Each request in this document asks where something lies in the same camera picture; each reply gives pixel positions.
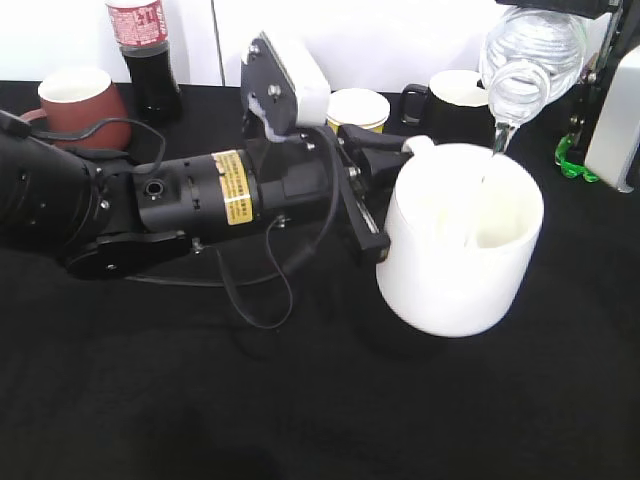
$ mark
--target white mug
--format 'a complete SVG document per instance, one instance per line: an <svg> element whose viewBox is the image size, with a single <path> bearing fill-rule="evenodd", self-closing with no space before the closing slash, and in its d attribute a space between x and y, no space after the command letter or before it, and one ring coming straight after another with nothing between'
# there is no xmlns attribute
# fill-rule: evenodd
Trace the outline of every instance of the white mug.
<svg viewBox="0 0 640 480"><path fill-rule="evenodd" d="M414 156L394 188L377 266L382 296L432 335L475 335L509 310L535 247L544 203L533 178L475 145L405 144Z"/></svg>

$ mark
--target yellow warning label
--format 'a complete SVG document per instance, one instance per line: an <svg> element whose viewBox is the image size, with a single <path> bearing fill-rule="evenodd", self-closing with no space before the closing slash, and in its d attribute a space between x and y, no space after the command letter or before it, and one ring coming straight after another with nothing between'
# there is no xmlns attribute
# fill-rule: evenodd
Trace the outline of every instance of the yellow warning label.
<svg viewBox="0 0 640 480"><path fill-rule="evenodd" d="M220 186L227 210L227 223L240 225L253 221L249 182L236 150L212 154L220 173Z"/></svg>

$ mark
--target red mug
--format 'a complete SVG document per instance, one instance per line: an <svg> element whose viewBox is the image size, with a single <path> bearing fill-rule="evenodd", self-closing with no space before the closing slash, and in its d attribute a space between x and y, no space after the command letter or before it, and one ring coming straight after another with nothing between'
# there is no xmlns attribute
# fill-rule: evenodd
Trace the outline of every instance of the red mug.
<svg viewBox="0 0 640 480"><path fill-rule="evenodd" d="M103 118L128 116L109 74L95 67L67 68L49 75L38 87L38 96L42 108L21 118L28 122L46 118L49 130L56 133L77 132ZM123 150L130 140L130 125L110 123L84 140L55 144Z"/></svg>

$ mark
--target soda bottle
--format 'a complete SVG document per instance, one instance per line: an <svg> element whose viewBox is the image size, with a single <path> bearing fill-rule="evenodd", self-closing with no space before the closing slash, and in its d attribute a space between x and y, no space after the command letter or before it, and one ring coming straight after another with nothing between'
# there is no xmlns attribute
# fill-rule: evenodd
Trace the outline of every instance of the soda bottle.
<svg viewBox="0 0 640 480"><path fill-rule="evenodd" d="M107 0L106 5L140 117L152 125L178 119L182 102L169 60L162 1Z"/></svg>

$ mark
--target plastic water bottle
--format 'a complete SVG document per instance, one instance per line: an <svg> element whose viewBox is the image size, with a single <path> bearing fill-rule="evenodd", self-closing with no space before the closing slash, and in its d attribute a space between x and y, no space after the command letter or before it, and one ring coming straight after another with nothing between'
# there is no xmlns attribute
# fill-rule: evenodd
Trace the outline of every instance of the plastic water bottle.
<svg viewBox="0 0 640 480"><path fill-rule="evenodd" d="M487 35L480 56L482 82L496 119L496 147L578 80L585 61L584 20L532 8L508 9Z"/></svg>
<svg viewBox="0 0 640 480"><path fill-rule="evenodd" d="M107 0L106 4L140 117L154 125L176 120L182 103L169 61L161 0Z"/></svg>

